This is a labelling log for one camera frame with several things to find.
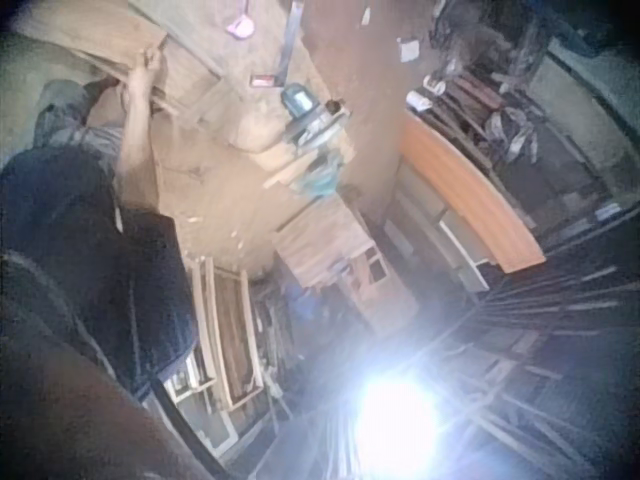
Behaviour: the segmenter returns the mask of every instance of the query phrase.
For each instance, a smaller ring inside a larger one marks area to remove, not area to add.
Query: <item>floor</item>
[[[412,86],[433,70],[428,25],[432,2],[418,0],[307,0],[304,43],[335,98],[353,117],[347,132],[357,155],[342,182],[356,187],[358,206],[380,220],[393,188],[398,114]],[[371,21],[361,25],[366,6]],[[420,57],[402,64],[397,39],[420,41]],[[0,61],[0,159],[28,146],[42,86],[54,78],[86,83],[100,73],[57,47],[4,37]],[[121,115],[109,93],[92,121]],[[271,265],[271,233],[309,201],[277,185],[242,154],[202,132],[185,131],[157,114],[152,142],[160,165],[161,210],[175,218],[186,255],[212,256],[231,269],[258,275]]]

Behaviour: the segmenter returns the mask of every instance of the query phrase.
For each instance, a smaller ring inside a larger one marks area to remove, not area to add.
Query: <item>man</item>
[[[85,127],[113,81],[47,85],[34,147],[0,173],[3,475],[207,478],[137,402],[195,338],[175,227],[157,213],[161,60],[137,55],[124,127]]]

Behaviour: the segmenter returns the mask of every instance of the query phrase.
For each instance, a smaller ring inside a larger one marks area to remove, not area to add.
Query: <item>orange wooden panel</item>
[[[444,137],[409,112],[401,151],[405,161],[469,222],[505,273],[545,261],[536,239],[491,182]]]

